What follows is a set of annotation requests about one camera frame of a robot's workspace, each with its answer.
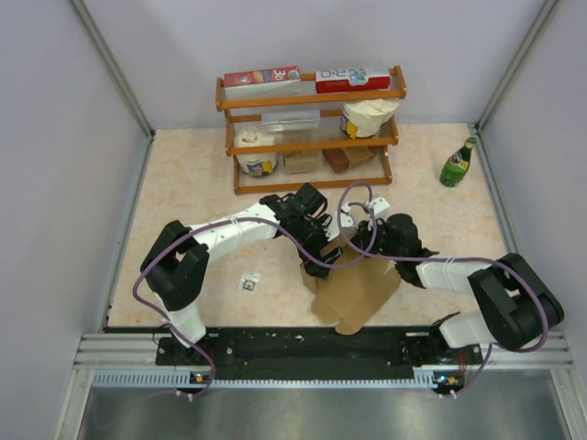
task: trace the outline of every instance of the food container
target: food container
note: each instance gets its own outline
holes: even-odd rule
[[[241,130],[235,136],[235,145],[239,148],[272,145],[273,136],[259,131],[255,127]],[[277,166],[277,153],[254,153],[237,155],[238,165],[249,176],[261,177],[271,174]]]
[[[340,116],[340,129],[350,138],[370,138],[379,133],[400,104],[399,99],[370,99],[345,103]]]
[[[261,117],[264,131],[312,130],[320,124],[320,110],[264,113]]]

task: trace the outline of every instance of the beige floor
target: beige floor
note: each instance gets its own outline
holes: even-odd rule
[[[390,147],[393,183],[375,187],[395,212],[408,213],[428,248],[448,255],[501,257],[504,244],[476,157],[458,188],[438,182],[447,157],[469,135],[465,124],[400,125],[400,143]],[[366,165],[353,176],[367,172]],[[209,222],[257,202],[261,194],[236,196],[232,161],[224,153],[223,129],[160,130],[150,157],[127,253],[110,314],[111,326],[160,325],[161,319],[134,301],[131,287],[140,262],[161,228],[173,219]],[[324,190],[335,206],[342,190]],[[351,200],[363,200],[357,191]],[[198,298],[206,325],[320,325],[310,312],[313,295],[302,284],[296,250],[279,238],[242,248],[215,262]],[[238,289],[245,270],[261,273],[254,294]],[[141,294],[154,300],[146,284]],[[369,325],[429,324],[475,307],[471,297],[421,290],[403,283]]]

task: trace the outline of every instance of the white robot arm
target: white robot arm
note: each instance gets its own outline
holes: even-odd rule
[[[378,225],[373,247],[376,250],[372,252],[390,259],[393,256],[440,257],[422,247],[417,228],[409,215],[390,215],[390,205],[382,197],[375,197],[366,204]],[[201,231],[162,259],[146,277],[148,285],[161,299],[170,322],[195,343],[205,335],[196,298],[204,281],[206,266],[216,259],[249,243],[279,237],[282,233],[275,225],[280,225],[315,259],[330,264],[336,261],[341,254],[339,247],[325,256],[320,254],[320,250],[340,234],[337,219],[326,214],[325,209],[316,213],[326,205],[326,198],[307,183],[296,194],[283,198],[277,195],[263,197],[250,208],[214,223],[183,226],[178,221],[171,222],[161,232],[141,270],[177,238],[195,230]],[[365,249],[371,239],[371,220],[357,223],[349,211],[349,205],[345,204],[340,213],[343,232],[346,236],[354,235],[353,243]],[[181,260],[176,256],[178,253],[183,254]],[[302,253],[300,257],[308,274],[324,279],[327,277],[329,269],[316,265]],[[531,282],[547,312],[548,325],[558,324],[564,316],[562,308],[524,259],[517,254],[509,254],[501,261]],[[396,268],[404,281],[418,287],[465,292],[477,299],[481,310],[451,315],[436,324],[435,328],[448,347],[497,341],[516,350],[541,333],[534,305],[521,289],[517,297],[511,298],[506,289],[518,290],[519,286],[489,264],[397,262]]]

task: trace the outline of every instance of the metal base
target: metal base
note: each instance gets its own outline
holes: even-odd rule
[[[571,438],[547,371],[487,372],[457,400],[430,390],[211,390],[192,402],[170,393],[96,428],[154,391],[92,389],[95,417],[88,411],[78,439]]]

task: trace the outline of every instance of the beer bottle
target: beer bottle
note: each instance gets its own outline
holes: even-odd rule
[[[440,183],[451,188],[457,186],[459,182],[462,181],[469,170],[471,152],[476,144],[477,139],[474,137],[467,138],[465,145],[453,154],[449,160],[447,160],[447,163],[444,164],[444,168],[440,173]]]

